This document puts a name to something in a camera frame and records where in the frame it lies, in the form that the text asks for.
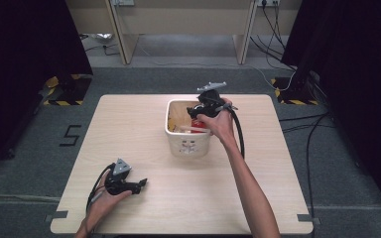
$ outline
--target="floor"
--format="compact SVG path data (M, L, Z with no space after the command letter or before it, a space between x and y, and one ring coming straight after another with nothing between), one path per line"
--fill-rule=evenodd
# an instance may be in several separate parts
M263 46L257 36L253 36L253 39L258 45ZM285 43L287 37L283 36L282 39L283 43ZM260 40L264 44L269 45L271 36L261 37ZM126 65L122 63L120 55L118 55L116 42L113 38L102 39L96 35L87 35L82 42L91 66L100 77L109 76L109 73L107 73L108 67L114 69L140 68L140 71L144 71L145 75L150 75L154 70L160 70L165 67L188 69L255 68L258 69L259 73L248 72L248 70L243 72L245 77L247 77L247 81L254 81L255 77L259 77L264 83L263 90L272 92L270 88L267 88L265 83L269 84L268 80L271 77L268 77L268 75L266 77L263 70L273 68L289 70L287 66L279 63L277 60L266 57L265 53L260 52L253 43L249 45L245 64L238 64L233 41L230 36L143 35L139 38L131 63ZM279 53L283 51L283 47L276 40L271 42L270 49ZM237 70L228 71L230 77L237 76L238 73L235 71ZM134 83L143 83L143 87L148 86L145 80ZM106 90L109 91L110 88L103 86L103 88L98 90L105 92ZM68 178L68 173L65 171L59 172L58 169L61 167L71 168L79 148L58 147L55 149L55 144L58 145L60 138L64 136L66 124L75 124L78 120L81 121L82 119L83 121L89 120L95 104L82 105L81 107L70 109L67 107L46 107L42 111L42 118L48 118L49 120L49 118L55 117L56 114L59 116L58 120L61 121L61 124L54 126L54 131L48 131L43 128L47 128L47 123L49 122L46 120L36 120L28 128L26 135L23 136L24 138L21 138L19 145L20 148L26 148L26 150L20 151L18 157L30 159L23 161L21 163L23 165L19 166L19 170L14 171L14 168L17 166L17 160L0 162L0 194L28 194L32 190L35 194L39 195L23 195L15 198L13 196L0 197L0 227L3 225L0 228L0 237L14 237L14 234L25 234L27 227L29 228L28 234L33 234L30 237L70 237L54 235L49 227L52 221L51 214L55 212L59 201L58 196L64 191L65 181ZM277 114L279 118L290 118L318 112L317 108L312 109L312 107L302 107L301 109L292 107L289 110L289 107L286 105L278 105ZM328 119L327 123L331 125L332 121ZM292 124L292 122L282 123L283 129L297 125ZM317 136L313 140L315 145L312 147L313 157L320 159L316 160L316 165L313 164L315 167L313 169L313 186L316 190L316 215L320 218L321 223L317 227L316 236L381 237L381 194L374 185L373 180L363 175L352 164L350 156L346 151L346 145L340 141L336 130L327 130L325 127L322 127L322 129L325 130L326 134L317 133ZM86 125L77 130L78 134L81 135L81 140L86 133ZM306 166L304 164L304 154L309 131L300 130L297 133L299 134L286 132L285 136L298 176L305 178ZM30 138L30 140L28 142L23 140L26 138ZM43 150L40 149L38 151L39 149L36 149L34 146L36 144L32 145L31 141L37 143L36 147L43 148ZM49 168L49 173L55 174L52 177L39 174L39 170L31 172L25 169L30 168L32 166L31 163L43 155L47 157L47 160L42 160L42 163ZM333 160L326 160L327 155L332 155ZM25 173L28 171L36 175L35 179L32 181L26 180L23 173L20 173L22 170L26 170ZM25 183L17 184L17 190L14 190L15 186L9 182L11 180L24 180ZM301 187L303 191L308 190L304 180L301 180ZM306 193L305 199L308 208L312 208L309 204L309 196Z

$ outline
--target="white basket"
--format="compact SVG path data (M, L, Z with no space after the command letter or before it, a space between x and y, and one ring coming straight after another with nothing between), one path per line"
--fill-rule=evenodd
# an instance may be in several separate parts
M210 131L191 127L191 117L187 112L187 107L198 104L198 101L180 99L168 103L165 131L174 156L198 158L208 152ZM199 130L201 133L191 133L191 130Z

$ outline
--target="yellow and black tape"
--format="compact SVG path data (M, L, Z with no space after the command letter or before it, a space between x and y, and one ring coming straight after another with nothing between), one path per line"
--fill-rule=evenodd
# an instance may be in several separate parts
M45 105L56 105L56 106L76 106L81 105L91 83L91 78L77 78L72 75L73 79L78 79L75 81L74 91L64 91L59 87L59 82L56 77L48 80L47 86L50 89L48 93L48 98L44 102Z
M277 80L275 78L271 79L272 85L278 88ZM282 104L293 104L293 105L318 105L316 100L300 100L300 99L284 99L281 95L280 90L275 90L275 95L277 96L278 102Z

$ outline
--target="table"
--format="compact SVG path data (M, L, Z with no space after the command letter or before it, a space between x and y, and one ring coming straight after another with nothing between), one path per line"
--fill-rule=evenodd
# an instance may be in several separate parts
M246 163L270 200L282 234L307 234L311 222L292 160L268 95L222 95L238 107ZM104 95L95 110L54 218L54 233L74 233L101 171L122 158L128 181L148 178L96 229L104 234L250 234L231 167L216 137L199 159L176 158L165 134L172 99L197 95Z

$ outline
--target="black cable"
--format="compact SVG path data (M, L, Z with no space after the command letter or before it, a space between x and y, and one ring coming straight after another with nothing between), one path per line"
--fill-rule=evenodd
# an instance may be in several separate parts
M259 46L259 45L255 42L255 40L253 40L252 37L250 37L250 40L252 41L253 44L255 44L255 46L259 49L259 51L261 51L262 53L267 54L267 56L270 56L270 57L274 58L274 59L277 60L277 61L281 61L281 60L278 59L276 56L270 54L268 51L265 51L261 46ZM278 69L282 69L282 70L296 71L296 69L293 68L293 67L291 67L290 65L285 64L285 66L289 67L290 69L288 69L288 68L283 68L283 67L277 67L277 66L273 66L273 65L271 65L271 67L278 68Z
M299 125L287 129L283 129L283 133L288 133L288 132L293 132L293 131L298 131L298 130L303 130L303 129L308 129L310 127L314 126L313 124L311 125ZM334 126L328 126L328 125L317 125L318 127L327 127L327 128L335 128Z
M261 40L261 38L259 37L259 35L256 35L256 37L258 37L258 41L259 41L262 45L264 45L264 47L268 48L268 46L267 46L265 43L262 42L262 40ZM274 52L274 53L276 53L276 54L278 54L278 55L280 55L280 56L283 55L282 53L277 52L277 51L275 51L275 50L273 50L273 49L269 49L269 51Z
M271 23L271 21L269 20L268 15L267 15L267 13L265 12L265 9L263 9L263 12L264 12L265 18L267 19L267 21L268 21L268 23L269 23L269 25L270 25L270 27L271 27L273 36L275 36L275 38L277 39L277 41L283 46L283 48L285 48L283 41L281 40L280 37L278 37L277 33L275 32L275 28L272 26L272 23Z
M110 169L113 169L114 167L115 167L115 164L113 163L113 164L111 164L110 166L107 166L107 167L103 170L103 172L101 172L100 176L98 177L97 181L95 182L94 186L92 187L92 191L91 191L91 193L89 194L88 201L87 201L87 203L86 203L86 207L85 207L85 213L88 212L89 205L90 205L90 203L91 203L92 198L93 198L94 195L95 195L95 192L96 192L97 190L99 190L100 188L102 188L102 186L99 187L99 188L97 188L97 185L98 185L98 183L100 182L101 178L103 177L104 173L106 173L106 171L108 171L108 170L110 170Z
M278 24L278 14L280 12L280 6L278 6L278 2L274 1L274 10L275 10L275 27L277 28L278 37L280 38L280 43L283 46L284 51L286 50L286 46L283 44L283 39L281 39L280 33L280 24Z
M319 119L317 119L317 121L315 122L314 127L312 128L311 132L309 133L308 143L306 145L306 166L307 166L307 172L308 172L308 188L309 188L309 199L311 201L312 219L315 218L315 208L314 208L314 196L313 196L313 192L312 192L312 182L311 182L311 163L310 163L310 157L309 157L309 147L311 144L311 138L312 138L312 134L314 133L314 130L317 128L319 122L325 116L327 116L327 113L320 116ZM312 237L315 237L315 226L314 226L314 230L312 231Z
M319 115L312 115L312 116L305 116L305 117L297 117L297 118L280 119L279 121L283 122L283 121L303 120L303 119L309 119L309 118L320 117L320 116L327 115L327 114L328 114L328 112L325 112L325 113L322 113L322 114L319 114Z
M119 55L120 53L113 53L113 54L108 54L107 53L107 48L109 48L109 47L106 47L106 46L103 46L103 48L104 48L104 54L105 55L107 55L107 56L113 56L113 55Z
M231 113L231 116L233 117L234 119L234 123L236 124L236 128L237 128L237 133L239 134L239 143L240 143L240 154L242 154L242 157L244 159L244 140L243 140L243 132L242 132L242 128L240 126L240 121L239 121L239 118L237 118L237 114L236 112L231 109L230 107L228 108L228 111Z

